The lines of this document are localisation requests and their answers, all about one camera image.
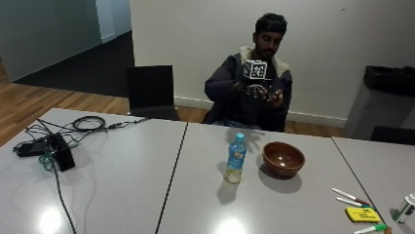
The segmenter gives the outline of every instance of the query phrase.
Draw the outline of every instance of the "water bottle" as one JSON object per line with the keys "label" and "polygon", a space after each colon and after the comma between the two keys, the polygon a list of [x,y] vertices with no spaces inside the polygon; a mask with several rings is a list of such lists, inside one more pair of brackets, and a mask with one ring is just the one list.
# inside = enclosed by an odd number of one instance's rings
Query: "water bottle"
{"label": "water bottle", "polygon": [[228,183],[240,182],[241,166],[245,154],[245,145],[243,140],[244,135],[241,133],[236,133],[233,142],[229,144],[229,157],[224,174],[224,180]]}
{"label": "water bottle", "polygon": [[404,223],[405,219],[415,211],[415,193],[404,197],[397,211],[392,215],[392,220],[397,223]]}

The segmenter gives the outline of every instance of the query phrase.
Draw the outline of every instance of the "white table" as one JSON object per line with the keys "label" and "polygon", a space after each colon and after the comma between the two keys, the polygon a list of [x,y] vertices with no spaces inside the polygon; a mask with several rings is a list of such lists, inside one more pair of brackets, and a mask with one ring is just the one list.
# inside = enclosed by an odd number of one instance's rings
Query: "white table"
{"label": "white table", "polygon": [[[329,138],[240,130],[248,144],[239,185],[223,181],[228,142],[237,129],[188,124],[162,214],[166,233],[352,233],[335,187],[368,200]],[[263,166],[261,146],[287,142],[305,163],[291,179],[273,178]]]}
{"label": "white table", "polygon": [[[41,119],[63,125],[85,115],[102,117],[107,125],[139,119],[63,109],[51,109]],[[90,135],[73,148],[77,166],[58,176],[77,233],[155,232],[184,125],[147,120]],[[18,158],[11,152],[27,139],[21,133],[0,148],[1,233],[71,233],[53,173],[37,157]]]}
{"label": "white table", "polygon": [[333,141],[392,233],[413,234],[415,216],[397,224],[390,213],[415,192],[415,146],[339,137]]}

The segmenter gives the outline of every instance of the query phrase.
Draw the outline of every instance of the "wooden bowl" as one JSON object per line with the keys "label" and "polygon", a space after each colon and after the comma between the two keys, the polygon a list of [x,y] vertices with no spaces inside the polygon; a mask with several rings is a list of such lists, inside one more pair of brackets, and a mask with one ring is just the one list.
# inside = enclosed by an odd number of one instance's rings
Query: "wooden bowl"
{"label": "wooden bowl", "polygon": [[295,176],[305,159],[293,146],[281,142],[269,142],[261,149],[263,163],[269,171],[283,177]]}

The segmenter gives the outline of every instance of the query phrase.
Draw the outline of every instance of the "black chair back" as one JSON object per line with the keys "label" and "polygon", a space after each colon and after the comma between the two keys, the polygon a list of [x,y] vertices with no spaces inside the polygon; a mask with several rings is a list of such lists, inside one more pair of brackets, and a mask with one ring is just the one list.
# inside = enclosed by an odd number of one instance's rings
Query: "black chair back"
{"label": "black chair back", "polygon": [[415,130],[376,126],[370,141],[415,145]]}
{"label": "black chair back", "polygon": [[127,67],[126,75],[130,115],[179,120],[174,106],[172,67]]}

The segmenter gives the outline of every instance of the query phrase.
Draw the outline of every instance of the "yellow sticky note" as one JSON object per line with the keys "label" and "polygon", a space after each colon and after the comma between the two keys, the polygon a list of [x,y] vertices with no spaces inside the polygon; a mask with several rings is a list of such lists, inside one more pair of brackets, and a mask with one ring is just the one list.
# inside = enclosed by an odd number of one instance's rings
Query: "yellow sticky note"
{"label": "yellow sticky note", "polygon": [[351,221],[355,221],[355,222],[378,222],[380,221],[380,217],[377,213],[370,208],[347,207],[345,213]]}

